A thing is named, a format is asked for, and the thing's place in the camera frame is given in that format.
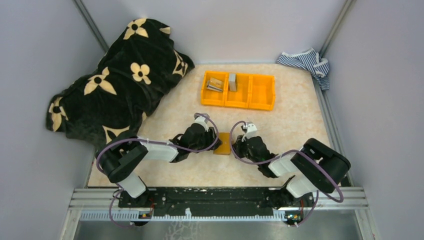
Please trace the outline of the tan leather card holder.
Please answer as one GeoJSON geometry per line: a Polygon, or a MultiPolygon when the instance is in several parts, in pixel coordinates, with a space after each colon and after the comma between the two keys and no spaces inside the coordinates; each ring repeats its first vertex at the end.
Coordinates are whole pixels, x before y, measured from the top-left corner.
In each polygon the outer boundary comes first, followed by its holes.
{"type": "Polygon", "coordinates": [[[228,156],[231,154],[231,144],[232,140],[230,139],[230,133],[229,132],[220,132],[219,133],[219,140],[221,141],[221,144],[218,148],[216,148],[213,151],[214,155],[225,155],[228,156]]]}

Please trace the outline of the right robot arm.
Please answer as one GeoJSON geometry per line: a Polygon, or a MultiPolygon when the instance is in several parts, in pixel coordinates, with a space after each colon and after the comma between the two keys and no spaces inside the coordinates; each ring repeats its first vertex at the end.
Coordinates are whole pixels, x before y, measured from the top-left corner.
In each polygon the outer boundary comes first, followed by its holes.
{"type": "Polygon", "coordinates": [[[283,188],[295,199],[321,191],[331,194],[351,168],[350,161],[315,138],[299,150],[277,155],[268,150],[260,136],[238,136],[231,146],[233,155],[243,163],[256,165],[267,178],[286,176],[283,188]]]}

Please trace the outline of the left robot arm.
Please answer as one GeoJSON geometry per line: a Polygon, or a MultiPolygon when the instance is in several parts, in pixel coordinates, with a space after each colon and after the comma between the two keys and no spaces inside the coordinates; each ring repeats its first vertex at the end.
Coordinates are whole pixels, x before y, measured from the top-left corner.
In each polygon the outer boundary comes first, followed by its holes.
{"type": "Polygon", "coordinates": [[[96,165],[110,183],[116,184],[136,199],[148,190],[135,173],[135,168],[142,161],[178,163],[187,159],[191,153],[215,150],[221,144],[215,129],[200,123],[193,123],[184,133],[165,142],[125,132],[96,153],[96,165]]]}

